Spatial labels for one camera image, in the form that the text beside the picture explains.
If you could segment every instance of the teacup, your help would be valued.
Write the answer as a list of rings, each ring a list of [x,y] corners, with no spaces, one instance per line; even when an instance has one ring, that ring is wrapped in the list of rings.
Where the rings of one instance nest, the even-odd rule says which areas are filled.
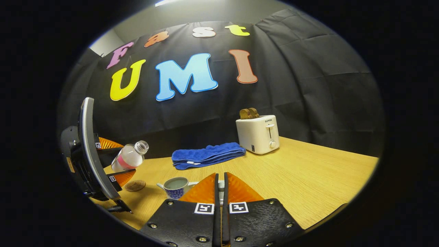
[[[157,186],[166,192],[168,198],[179,199],[196,184],[198,182],[189,182],[187,178],[177,177],[167,180],[163,185],[157,183]]]

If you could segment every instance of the table surface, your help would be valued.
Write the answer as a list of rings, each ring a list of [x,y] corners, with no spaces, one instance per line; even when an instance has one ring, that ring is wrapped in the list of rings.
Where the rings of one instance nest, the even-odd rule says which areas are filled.
[[[131,181],[145,181],[145,188],[136,192],[123,188],[119,192],[133,214],[113,214],[135,229],[140,229],[166,199],[165,192],[157,183],[163,184],[173,177],[200,181],[212,173],[218,173],[219,180],[223,180],[224,172],[228,171],[264,199],[277,198],[299,225],[306,229],[340,205],[348,203],[365,185],[378,162],[376,157],[284,137],[280,137],[279,141],[280,148],[268,154],[257,155],[247,151],[242,157],[184,171],[174,168],[171,157],[146,159],[131,178]],[[111,166],[104,170],[107,174],[113,173]],[[91,200],[105,208],[115,205],[111,200]]]

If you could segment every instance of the coaster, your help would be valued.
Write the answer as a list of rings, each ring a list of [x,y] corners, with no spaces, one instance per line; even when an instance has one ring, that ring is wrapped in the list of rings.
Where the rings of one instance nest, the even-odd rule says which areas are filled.
[[[146,183],[143,180],[133,180],[125,185],[127,191],[139,191],[145,187]]]

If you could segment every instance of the letter m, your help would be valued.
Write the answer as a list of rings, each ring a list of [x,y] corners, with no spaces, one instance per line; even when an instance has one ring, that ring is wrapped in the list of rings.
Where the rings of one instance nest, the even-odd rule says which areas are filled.
[[[155,69],[160,72],[160,92],[155,99],[164,101],[174,97],[175,91],[171,89],[171,82],[181,94],[185,94],[191,77],[194,78],[194,83],[191,86],[192,92],[217,88],[218,82],[212,79],[210,73],[209,58],[209,53],[195,54],[189,59],[184,69],[181,69],[174,60],[157,64]]]

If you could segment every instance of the toaster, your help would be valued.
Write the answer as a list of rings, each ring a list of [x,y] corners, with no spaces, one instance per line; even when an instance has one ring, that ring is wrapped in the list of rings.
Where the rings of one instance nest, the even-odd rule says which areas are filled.
[[[279,132],[274,115],[238,119],[236,129],[239,145],[250,152],[265,154],[279,148]]]

